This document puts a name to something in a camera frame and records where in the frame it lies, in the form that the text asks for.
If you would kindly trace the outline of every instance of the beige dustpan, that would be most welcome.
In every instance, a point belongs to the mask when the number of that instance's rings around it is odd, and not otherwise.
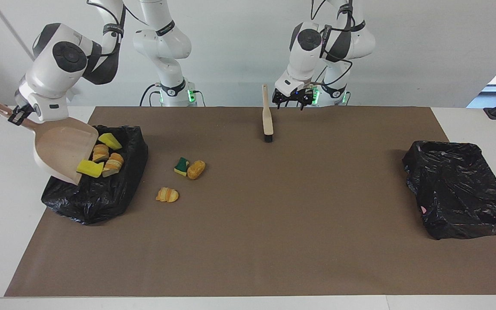
[[[0,104],[0,115],[9,118],[12,110]],[[25,119],[22,126],[34,132],[34,158],[38,166],[55,178],[77,185],[81,174],[76,167],[89,159],[99,137],[97,129],[75,118],[41,124]]]

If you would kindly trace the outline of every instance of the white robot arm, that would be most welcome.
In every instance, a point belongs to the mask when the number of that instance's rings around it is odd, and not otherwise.
[[[352,62],[369,55],[376,41],[365,27],[362,0],[327,0],[338,10],[336,24],[299,24],[292,33],[287,69],[275,83],[273,102],[336,105],[346,89]],[[321,83],[311,82],[319,59],[327,64]]]
[[[15,93],[18,106],[9,121],[20,125],[31,112],[41,121],[68,117],[67,90],[84,77],[94,84],[110,82],[118,70],[118,53],[124,34],[122,0],[88,0],[105,23],[102,44],[83,37],[65,24],[49,24],[34,43],[34,64]]]
[[[171,19],[167,0],[139,0],[146,24],[153,29],[139,30],[133,36],[135,49],[156,65],[160,77],[161,104],[196,105],[195,88],[181,72],[177,59],[191,53],[191,41]]]

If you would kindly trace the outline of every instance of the brown paper mat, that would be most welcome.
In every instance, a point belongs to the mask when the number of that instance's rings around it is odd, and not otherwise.
[[[141,126],[149,160],[126,213],[46,211],[6,296],[496,294],[496,237],[428,237],[401,158],[447,141],[429,108],[96,108]],[[203,159],[197,181],[173,172]],[[175,188],[173,204],[154,200]]]

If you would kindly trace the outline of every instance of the white wall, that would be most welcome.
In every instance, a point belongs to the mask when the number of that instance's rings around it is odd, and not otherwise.
[[[142,16],[136,0],[126,5]],[[273,84],[288,62],[291,31],[309,19],[309,0],[170,0],[193,44],[180,61],[209,105],[260,104],[260,84]],[[496,75],[496,1],[366,0],[376,51],[357,60],[350,104],[466,106]],[[333,20],[328,3],[317,22]],[[0,0],[0,10],[26,45],[43,26],[63,22],[99,40],[102,22],[84,0]],[[74,104],[136,105],[158,80],[152,63],[132,46],[145,26],[130,16],[116,79],[104,86],[80,81]],[[0,29],[0,100],[10,100],[30,60]]]

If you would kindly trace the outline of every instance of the yellow sponge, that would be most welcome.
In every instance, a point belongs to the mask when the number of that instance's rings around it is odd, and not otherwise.
[[[95,163],[94,161],[86,161],[83,159],[80,161],[79,165],[77,165],[76,171],[93,178],[98,178],[101,176],[104,166],[105,163]]]
[[[116,140],[116,137],[114,137],[114,135],[110,132],[103,133],[99,137],[99,141],[101,141],[102,143],[104,143],[114,151],[122,148],[122,145],[118,142],[118,140]]]

